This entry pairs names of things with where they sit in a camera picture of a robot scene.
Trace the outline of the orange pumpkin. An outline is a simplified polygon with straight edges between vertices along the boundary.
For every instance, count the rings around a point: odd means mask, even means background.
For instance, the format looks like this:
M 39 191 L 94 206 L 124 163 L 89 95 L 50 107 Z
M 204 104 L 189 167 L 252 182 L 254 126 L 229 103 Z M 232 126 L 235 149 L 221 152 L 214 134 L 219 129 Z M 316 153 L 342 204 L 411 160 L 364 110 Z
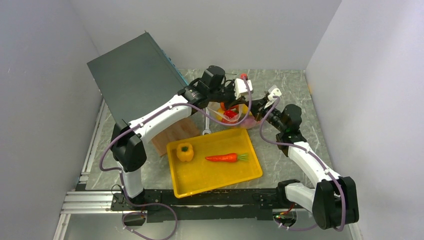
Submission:
M 233 110 L 233 109 L 236 109 L 236 108 L 238 108 L 238 105 L 234 105 L 234 106 L 231 106 L 231 107 L 226 107 L 225 106 L 225 103 L 224 102 L 221 102 L 220 103 L 220 108 L 223 110 L 223 111 L 228 111 L 228 110 Z

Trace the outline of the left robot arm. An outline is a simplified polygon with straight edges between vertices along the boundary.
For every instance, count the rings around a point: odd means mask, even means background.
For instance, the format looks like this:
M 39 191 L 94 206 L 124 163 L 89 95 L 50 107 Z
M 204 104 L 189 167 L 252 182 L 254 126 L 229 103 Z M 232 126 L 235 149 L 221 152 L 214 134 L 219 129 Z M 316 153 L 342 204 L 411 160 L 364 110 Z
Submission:
M 126 123 L 118 121 L 113 129 L 108 149 L 117 161 L 120 171 L 124 204 L 131 210 L 145 202 L 145 189 L 141 168 L 147 160 L 145 144 L 174 123 L 197 112 L 210 102 L 224 103 L 229 107 L 242 103 L 248 77 L 227 79 L 223 68 L 209 66 L 202 74 L 177 92 L 168 102 L 151 113 Z

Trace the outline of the yellow lemon squash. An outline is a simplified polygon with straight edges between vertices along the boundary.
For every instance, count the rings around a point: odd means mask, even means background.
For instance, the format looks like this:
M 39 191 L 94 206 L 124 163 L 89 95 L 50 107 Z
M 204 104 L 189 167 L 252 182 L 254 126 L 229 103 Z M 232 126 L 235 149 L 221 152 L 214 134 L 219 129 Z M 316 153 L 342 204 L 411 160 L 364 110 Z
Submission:
M 252 113 L 248 111 L 249 108 L 246 105 L 241 106 L 241 117 L 240 120 L 242 120 L 243 123 L 255 123 L 255 118 L 253 117 Z

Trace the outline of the clear zip top bag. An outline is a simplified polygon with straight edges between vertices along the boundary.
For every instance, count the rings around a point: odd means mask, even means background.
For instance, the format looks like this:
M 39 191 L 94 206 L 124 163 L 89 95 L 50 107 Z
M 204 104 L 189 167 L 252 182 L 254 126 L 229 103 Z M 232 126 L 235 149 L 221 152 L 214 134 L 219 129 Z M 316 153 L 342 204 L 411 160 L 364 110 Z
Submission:
M 212 117 L 221 123 L 225 124 L 238 124 L 235 128 L 251 129 L 259 124 L 255 120 L 253 114 L 248 112 L 248 107 L 244 104 L 225 108 L 224 103 L 210 102 L 207 110 Z

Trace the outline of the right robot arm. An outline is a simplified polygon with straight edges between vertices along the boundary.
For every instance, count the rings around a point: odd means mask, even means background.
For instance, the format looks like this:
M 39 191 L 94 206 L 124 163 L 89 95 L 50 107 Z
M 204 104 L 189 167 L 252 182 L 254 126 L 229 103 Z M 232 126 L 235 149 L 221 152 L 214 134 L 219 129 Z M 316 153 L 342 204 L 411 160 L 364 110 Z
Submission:
M 341 232 L 359 220 L 356 183 L 350 176 L 332 170 L 312 150 L 300 130 L 302 109 L 288 104 L 280 111 L 276 109 L 279 102 L 278 96 L 252 101 L 251 112 L 260 120 L 260 137 L 296 163 L 313 188 L 296 179 L 282 181 L 276 188 L 276 203 L 282 208 L 298 204 L 312 214 L 315 225 L 322 230 Z

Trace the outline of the red bell pepper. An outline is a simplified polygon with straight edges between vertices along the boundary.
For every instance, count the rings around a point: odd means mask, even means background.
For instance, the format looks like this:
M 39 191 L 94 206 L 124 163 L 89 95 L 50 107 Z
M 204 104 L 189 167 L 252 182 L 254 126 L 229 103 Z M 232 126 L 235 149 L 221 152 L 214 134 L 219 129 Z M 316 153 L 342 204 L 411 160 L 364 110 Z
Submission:
M 220 121 L 225 124 L 235 124 L 239 121 L 239 114 L 233 110 L 224 111 Z

